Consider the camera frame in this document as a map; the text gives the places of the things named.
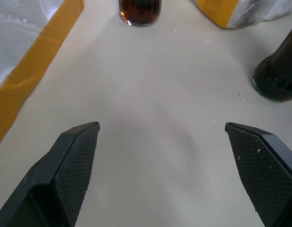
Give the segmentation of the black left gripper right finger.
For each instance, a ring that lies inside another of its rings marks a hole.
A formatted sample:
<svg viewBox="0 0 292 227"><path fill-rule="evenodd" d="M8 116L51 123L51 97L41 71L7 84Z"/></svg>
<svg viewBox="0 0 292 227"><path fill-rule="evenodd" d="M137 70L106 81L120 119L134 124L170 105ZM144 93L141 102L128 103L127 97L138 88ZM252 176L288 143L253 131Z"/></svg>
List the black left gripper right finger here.
<svg viewBox="0 0 292 227"><path fill-rule="evenodd" d="M240 180L265 227L292 227L292 151L274 134L225 125Z"/></svg>

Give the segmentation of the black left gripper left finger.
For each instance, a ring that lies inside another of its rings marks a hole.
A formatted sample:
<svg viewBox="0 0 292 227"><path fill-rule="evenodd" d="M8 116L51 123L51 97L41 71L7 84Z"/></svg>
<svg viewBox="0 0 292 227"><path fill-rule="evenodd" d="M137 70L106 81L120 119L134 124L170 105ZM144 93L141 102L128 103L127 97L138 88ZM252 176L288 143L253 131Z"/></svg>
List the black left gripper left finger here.
<svg viewBox="0 0 292 227"><path fill-rule="evenodd" d="M89 122L63 132L0 209L0 227L75 227L99 131Z"/></svg>

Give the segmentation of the foil bag with yellow tape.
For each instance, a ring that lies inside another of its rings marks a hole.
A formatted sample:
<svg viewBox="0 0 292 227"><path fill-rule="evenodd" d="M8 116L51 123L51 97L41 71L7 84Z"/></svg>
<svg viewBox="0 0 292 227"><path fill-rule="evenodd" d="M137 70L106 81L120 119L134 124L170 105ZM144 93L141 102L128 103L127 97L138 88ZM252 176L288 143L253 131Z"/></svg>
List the foil bag with yellow tape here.
<svg viewBox="0 0 292 227"><path fill-rule="evenodd" d="M292 0L191 0L215 25L237 30L292 14Z"/></svg>

